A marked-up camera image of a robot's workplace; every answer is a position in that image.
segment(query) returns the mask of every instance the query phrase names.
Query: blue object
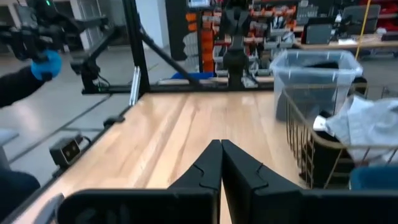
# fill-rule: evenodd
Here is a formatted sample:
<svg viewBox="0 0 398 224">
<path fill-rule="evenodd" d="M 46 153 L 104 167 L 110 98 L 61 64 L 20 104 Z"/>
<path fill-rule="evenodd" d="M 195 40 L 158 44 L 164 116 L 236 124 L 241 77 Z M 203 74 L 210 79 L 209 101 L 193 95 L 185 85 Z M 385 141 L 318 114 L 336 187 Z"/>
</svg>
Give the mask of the blue object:
<svg viewBox="0 0 398 224">
<path fill-rule="evenodd" d="M 214 77 L 213 72 L 203 72 L 203 73 L 189 73 L 193 78 L 196 78 L 197 80 L 206 80 L 209 78 Z M 180 73 L 174 74 L 170 79 L 185 79 L 183 75 Z"/>
<path fill-rule="evenodd" d="M 349 182 L 351 190 L 398 190 L 398 166 L 355 168 Z"/>
<path fill-rule="evenodd" d="M 52 78 L 55 78 L 61 71 L 62 67 L 62 59 L 58 52 L 53 50 L 46 50 L 44 53 L 47 55 L 49 60 L 44 63 L 35 63 L 32 61 L 32 65 L 30 66 L 30 70 L 36 79 L 44 80 L 44 73 L 51 73 Z"/>
</svg>

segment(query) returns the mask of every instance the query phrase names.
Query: wooden table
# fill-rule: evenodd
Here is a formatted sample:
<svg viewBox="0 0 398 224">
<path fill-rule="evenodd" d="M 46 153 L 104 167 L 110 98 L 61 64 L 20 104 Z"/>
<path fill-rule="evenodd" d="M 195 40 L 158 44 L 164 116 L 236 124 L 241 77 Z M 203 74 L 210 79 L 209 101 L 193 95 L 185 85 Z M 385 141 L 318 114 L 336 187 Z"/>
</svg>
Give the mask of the wooden table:
<svg viewBox="0 0 398 224">
<path fill-rule="evenodd" d="M 325 50 L 325 49 L 356 49 L 358 44 L 341 45 L 337 42 L 329 44 L 301 44 L 300 39 L 296 39 L 294 46 L 303 50 Z M 381 41 L 381 36 L 377 34 L 364 35 L 362 39 L 362 49 L 391 48 L 398 47 L 398 41 Z"/>
<path fill-rule="evenodd" d="M 167 188 L 212 139 L 230 139 L 299 183 L 272 92 L 146 94 L 14 223 L 33 223 L 54 195 L 82 189 Z M 224 192 L 221 223 L 231 223 Z"/>
</svg>

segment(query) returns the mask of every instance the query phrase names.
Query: blue glove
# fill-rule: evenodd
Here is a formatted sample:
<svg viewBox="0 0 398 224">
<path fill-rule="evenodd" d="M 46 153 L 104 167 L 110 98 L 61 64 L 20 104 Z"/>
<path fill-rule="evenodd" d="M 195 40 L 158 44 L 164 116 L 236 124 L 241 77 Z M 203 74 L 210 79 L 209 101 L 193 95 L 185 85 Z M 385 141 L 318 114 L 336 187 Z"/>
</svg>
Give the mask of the blue glove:
<svg viewBox="0 0 398 224">
<path fill-rule="evenodd" d="M 44 53 L 49 60 L 44 63 L 35 63 L 32 61 L 30 70 L 36 79 L 40 81 L 49 81 L 60 73 L 62 59 L 58 52 L 53 50 L 45 50 Z"/>
</svg>

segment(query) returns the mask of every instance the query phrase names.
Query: white fabric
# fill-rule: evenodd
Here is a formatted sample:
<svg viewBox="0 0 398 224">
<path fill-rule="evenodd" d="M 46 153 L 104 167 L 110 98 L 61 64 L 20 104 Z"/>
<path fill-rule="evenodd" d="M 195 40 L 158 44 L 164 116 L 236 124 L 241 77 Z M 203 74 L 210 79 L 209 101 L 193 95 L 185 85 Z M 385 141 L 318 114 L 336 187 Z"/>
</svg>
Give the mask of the white fabric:
<svg viewBox="0 0 398 224">
<path fill-rule="evenodd" d="M 369 101 L 358 96 L 347 98 L 338 114 L 328 118 L 326 126 L 346 146 L 371 147 L 366 156 L 370 164 L 385 164 L 398 146 L 398 100 Z M 361 161 L 366 148 L 349 148 L 354 161 Z M 398 161 L 398 153 L 392 162 Z"/>
</svg>

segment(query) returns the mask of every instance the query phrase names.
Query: wall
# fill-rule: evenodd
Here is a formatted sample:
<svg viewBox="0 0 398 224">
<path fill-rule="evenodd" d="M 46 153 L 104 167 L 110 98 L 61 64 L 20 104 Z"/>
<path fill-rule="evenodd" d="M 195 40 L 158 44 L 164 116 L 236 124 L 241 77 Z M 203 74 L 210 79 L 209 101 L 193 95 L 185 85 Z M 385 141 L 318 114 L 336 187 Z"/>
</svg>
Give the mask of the wall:
<svg viewBox="0 0 398 224">
<path fill-rule="evenodd" d="M 136 0 L 141 24 L 159 47 L 169 45 L 165 0 Z"/>
</svg>

